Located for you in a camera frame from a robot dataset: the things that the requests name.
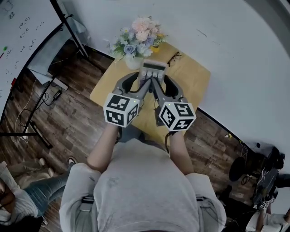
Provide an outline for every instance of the jeans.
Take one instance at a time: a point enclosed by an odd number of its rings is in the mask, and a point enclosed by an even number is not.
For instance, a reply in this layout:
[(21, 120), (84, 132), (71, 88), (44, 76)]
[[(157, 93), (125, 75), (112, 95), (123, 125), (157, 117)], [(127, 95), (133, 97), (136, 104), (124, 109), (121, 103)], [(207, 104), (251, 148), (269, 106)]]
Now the jeans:
[(63, 195), (73, 165), (74, 163), (70, 164), (68, 171), (60, 176), (33, 182), (24, 189), (38, 209), (37, 217), (43, 216), (48, 204)]
[(32, 182), (50, 178), (48, 168), (41, 166), (38, 159), (30, 159), (7, 168), (21, 189), (27, 188)]
[(145, 135), (143, 131), (139, 130), (137, 127), (133, 125), (128, 125), (126, 128), (122, 128), (122, 137), (119, 140), (119, 142), (126, 143), (131, 139), (138, 139), (142, 143), (164, 150), (164, 148), (160, 144), (151, 140), (145, 140)]

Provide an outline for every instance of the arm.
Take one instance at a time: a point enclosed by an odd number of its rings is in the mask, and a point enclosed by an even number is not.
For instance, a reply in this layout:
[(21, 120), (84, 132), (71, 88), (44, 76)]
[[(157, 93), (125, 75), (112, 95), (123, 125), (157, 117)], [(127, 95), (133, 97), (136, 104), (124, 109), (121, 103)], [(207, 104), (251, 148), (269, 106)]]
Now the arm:
[(264, 210), (260, 210), (260, 214), (257, 220), (257, 225), (256, 225), (256, 232), (260, 232), (264, 226)]
[(181, 131), (169, 137), (170, 139), (170, 158), (184, 174), (194, 173), (193, 165), (186, 149), (184, 137)]
[(91, 169), (101, 173), (107, 169), (118, 136), (118, 131), (118, 126), (107, 124), (103, 134), (87, 159), (87, 165)]
[(12, 210), (14, 209), (15, 206), (15, 196), (1, 178), (0, 178), (0, 205), (4, 209), (6, 209), (9, 213), (12, 213)]
[(268, 206), (268, 208), (266, 210), (266, 213), (267, 214), (272, 214), (272, 212), (271, 212), (271, 204)]

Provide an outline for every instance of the eyeglasses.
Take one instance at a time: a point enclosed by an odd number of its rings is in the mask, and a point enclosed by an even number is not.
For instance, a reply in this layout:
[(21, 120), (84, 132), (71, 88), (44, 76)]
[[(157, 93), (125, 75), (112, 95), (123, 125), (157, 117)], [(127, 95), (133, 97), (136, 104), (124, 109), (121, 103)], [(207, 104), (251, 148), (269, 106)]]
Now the eyeglasses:
[(179, 61), (181, 59), (182, 55), (180, 52), (177, 52), (174, 54), (174, 56), (167, 62), (168, 66), (169, 67), (172, 67), (174, 66), (177, 61)]

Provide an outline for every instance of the black metal stand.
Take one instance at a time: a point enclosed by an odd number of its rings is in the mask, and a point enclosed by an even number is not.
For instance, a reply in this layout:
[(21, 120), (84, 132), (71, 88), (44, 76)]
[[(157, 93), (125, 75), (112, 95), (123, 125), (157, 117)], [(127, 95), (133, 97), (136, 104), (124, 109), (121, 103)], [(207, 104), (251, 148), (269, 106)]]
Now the black metal stand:
[(51, 4), (53, 5), (53, 7), (54, 7), (56, 13), (58, 14), (58, 16), (59, 16), (61, 22), (62, 22), (63, 24), (65, 24), (66, 27), (68, 28), (69, 33), (72, 35), (72, 38), (73, 38), (74, 42), (76, 43), (76, 46), (77, 46), (77, 47), (79, 48), (79, 50), (81, 51), (81, 53), (82, 53), (84, 59), (87, 60), (91, 65), (93, 65), (93, 66), (95, 66), (96, 68), (98, 68), (98, 69), (101, 71), (101, 73), (104, 74), (104, 72), (106, 71), (106, 69), (103, 68), (101, 65), (92, 62), (92, 61), (89, 59), (89, 57), (87, 56), (87, 53), (86, 53), (84, 47), (79, 43), (79, 41), (78, 41), (77, 37), (75, 36), (73, 30), (70, 28), (68, 22), (66, 21), (66, 18), (64, 17), (63, 12), (62, 12), (61, 9), (59, 8), (59, 5), (58, 5), (57, 1), (56, 1), (56, 0), (50, 0), (50, 2), (51, 2)]
[[(60, 18), (60, 20), (61, 20), (61, 24), (41, 43), (41, 45), (38, 47), (38, 49), (33, 53), (33, 55), (30, 57), (30, 59), (27, 61), (27, 63), (25, 64), (25, 66), (24, 67), (27, 67), (27, 65), (31, 62), (31, 60), (34, 58), (34, 56), (37, 54), (37, 52), (46, 44), (46, 42), (50, 39), (50, 38), (52, 38), (60, 29), (61, 29), (61, 27), (63, 26), (63, 25), (66, 25), (66, 27), (67, 27), (67, 29), (69, 30), (69, 32), (70, 32), (70, 34), (71, 34), (71, 36), (72, 36), (72, 38), (73, 38), (73, 40), (74, 40), (74, 42), (75, 42), (75, 44), (76, 44), (76, 47), (77, 47), (77, 49), (73, 52), (73, 54), (68, 58), (68, 59), (66, 59), (66, 60), (64, 60), (63, 61), (63, 64), (62, 64), (62, 67), (57, 71), (57, 73), (56, 74), (54, 74), (53, 75), (53, 77), (52, 77), (52, 79), (51, 79), (51, 81), (46, 85), (46, 87), (44, 88), (44, 90), (43, 90), (43, 92), (41, 93), (41, 95), (39, 96), (39, 98), (38, 98), (38, 100), (37, 100), (37, 102), (36, 102), (36, 104), (34, 105), (34, 107), (33, 107), (33, 110), (31, 111), (31, 113), (30, 113), (30, 115), (29, 115), (29, 117), (28, 117), (28, 120), (27, 120), (27, 122), (26, 122), (26, 124), (25, 124), (25, 126), (24, 126), (24, 130), (23, 130), (23, 132), (22, 133), (7, 133), (7, 132), (5, 132), (5, 133), (0, 133), (0, 137), (2, 137), (2, 136), (38, 136), (39, 137), (39, 139), (43, 142), (43, 144), (48, 148), (48, 149), (50, 149), (50, 148), (52, 148), (53, 146), (49, 143), (49, 141), (42, 135), (42, 133), (40, 132), (40, 130), (37, 128), (37, 126), (36, 126), (36, 124), (33, 122), (33, 121), (31, 121), (31, 119), (32, 119), (32, 117), (33, 117), (33, 114), (34, 114), (34, 112), (37, 110), (37, 107), (38, 107), (38, 105), (39, 105), (39, 103), (40, 103), (40, 101), (42, 100), (42, 98), (43, 98), (43, 95), (46, 93), (46, 91), (47, 91), (47, 89), (49, 88), (49, 86), (51, 85), (51, 83), (54, 81), (54, 79), (60, 74), (60, 72), (62, 71), (62, 69), (63, 69), (63, 67), (64, 66), (66, 66), (68, 63), (69, 63), (69, 61), (71, 60), (71, 58), (77, 53), (77, 51), (80, 51), (81, 52), (81, 54), (82, 54), (82, 57), (84, 57), (84, 59), (85, 60), (87, 60), (90, 64), (92, 64), (93, 66), (95, 66), (96, 68), (98, 68), (102, 73), (104, 73), (106, 70), (103, 68), (103, 67), (101, 67), (100, 65), (98, 65), (98, 64), (95, 64), (95, 63), (93, 63), (90, 59), (89, 59), (89, 57), (88, 57), (88, 55), (87, 55), (87, 53), (86, 53), (86, 51), (85, 51), (85, 49), (83, 48), (83, 46), (79, 43), (79, 41), (78, 41), (78, 39), (77, 39), (77, 37), (75, 36), (75, 34), (74, 34), (74, 32), (73, 32), (73, 30), (70, 28), (70, 26), (69, 26), (69, 24), (68, 24), (68, 22), (67, 22), (67, 20), (66, 20), (66, 18), (64, 17), (64, 14), (62, 13), (62, 11), (61, 11), (61, 9), (59, 8), (59, 5), (57, 4), (57, 2), (56, 2), (56, 0), (50, 0), (50, 2), (51, 2), (51, 4), (52, 4), (52, 6), (54, 7), (54, 9), (55, 9), (55, 11), (56, 11), (56, 13), (58, 14), (58, 16), (59, 16), (59, 18)], [(10, 95), (9, 95), (9, 97), (8, 97), (8, 100), (9, 99), (13, 99), (13, 96), (12, 96), (12, 92), (13, 92), (13, 90), (14, 89), (18, 89), (19, 91), (21, 91), (22, 90), (22, 88), (21, 88), (21, 86), (19, 86), (18, 85), (19, 84), (19, 78), (16, 80), (16, 83), (14, 84), (14, 86), (13, 86), (13, 88), (12, 88), (12, 90), (11, 90), (11, 92), (10, 92)], [(1, 117), (1, 121), (0, 121), (0, 124), (1, 124), (1, 122), (3, 121), (3, 118), (4, 118), (4, 114), (5, 114), (5, 108), (6, 108), (6, 106), (7, 106), (7, 103), (8, 103), (8, 100), (7, 100), (7, 102), (6, 102), (6, 105), (5, 105), (5, 107), (4, 107), (4, 110), (3, 110), (3, 114), (2, 114), (2, 117)], [(34, 130), (34, 133), (26, 133), (26, 130), (27, 130), (27, 128), (28, 128), (28, 126), (31, 126), (32, 127), (32, 129)]]

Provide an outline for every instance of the whiteboard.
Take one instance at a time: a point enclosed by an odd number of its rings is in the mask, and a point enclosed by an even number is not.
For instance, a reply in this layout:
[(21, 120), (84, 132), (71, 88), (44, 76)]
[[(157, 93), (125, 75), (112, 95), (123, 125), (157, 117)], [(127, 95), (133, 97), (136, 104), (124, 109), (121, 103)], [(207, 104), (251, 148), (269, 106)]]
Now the whiteboard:
[(0, 114), (13, 79), (60, 24), (49, 0), (0, 0)]

